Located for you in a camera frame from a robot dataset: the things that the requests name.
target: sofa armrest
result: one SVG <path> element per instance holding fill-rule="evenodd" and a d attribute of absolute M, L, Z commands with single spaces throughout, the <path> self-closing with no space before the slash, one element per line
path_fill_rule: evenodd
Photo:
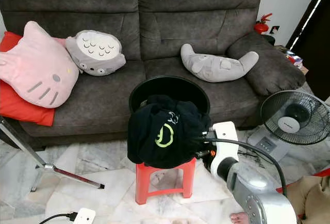
<path fill-rule="evenodd" d="M 257 64 L 245 75 L 257 94 L 271 95 L 281 90 L 297 89 L 305 83 L 304 74 L 256 32 L 237 40 L 228 48 L 227 55 L 239 59 L 249 51 L 259 54 Z"/>

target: black cloth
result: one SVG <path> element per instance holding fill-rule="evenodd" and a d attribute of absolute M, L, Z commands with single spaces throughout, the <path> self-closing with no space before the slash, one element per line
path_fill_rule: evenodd
<path fill-rule="evenodd" d="M 203 149 L 204 144 L 191 137 L 201 136 L 210 124 L 210 117 L 200 113 L 192 102 L 152 95 L 147 105 L 130 117 L 127 156 L 136 164 L 174 168 Z"/>

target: black bucket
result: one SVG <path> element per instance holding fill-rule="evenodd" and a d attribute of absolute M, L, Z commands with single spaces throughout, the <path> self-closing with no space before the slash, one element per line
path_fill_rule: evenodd
<path fill-rule="evenodd" d="M 158 76 L 140 83 L 129 96 L 129 110 L 134 113 L 150 95 L 163 94 L 179 101 L 191 101 L 201 113 L 210 112 L 210 101 L 195 83 L 175 76 Z"/>

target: gray plush pillow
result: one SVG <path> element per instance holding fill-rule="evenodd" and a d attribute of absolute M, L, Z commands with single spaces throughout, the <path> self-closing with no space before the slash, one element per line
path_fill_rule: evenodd
<path fill-rule="evenodd" d="M 233 81 L 243 77 L 259 59 L 256 52 L 248 52 L 239 60 L 215 55 L 196 54 L 190 44 L 181 47 L 181 59 L 196 77 L 208 82 Z"/>
<path fill-rule="evenodd" d="M 113 73 L 126 63 L 120 41 L 110 34 L 83 30 L 68 37 L 65 46 L 80 70 L 94 76 Z"/>

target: fire extinguisher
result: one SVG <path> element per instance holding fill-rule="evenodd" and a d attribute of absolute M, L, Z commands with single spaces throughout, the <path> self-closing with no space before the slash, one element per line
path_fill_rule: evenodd
<path fill-rule="evenodd" d="M 254 30 L 257 31 L 259 34 L 268 31 L 268 25 L 266 24 L 266 21 L 270 21 L 267 19 L 269 16 L 271 16 L 272 13 L 269 13 L 267 15 L 263 15 L 261 17 L 260 21 L 257 21 L 257 23 L 254 25 Z"/>

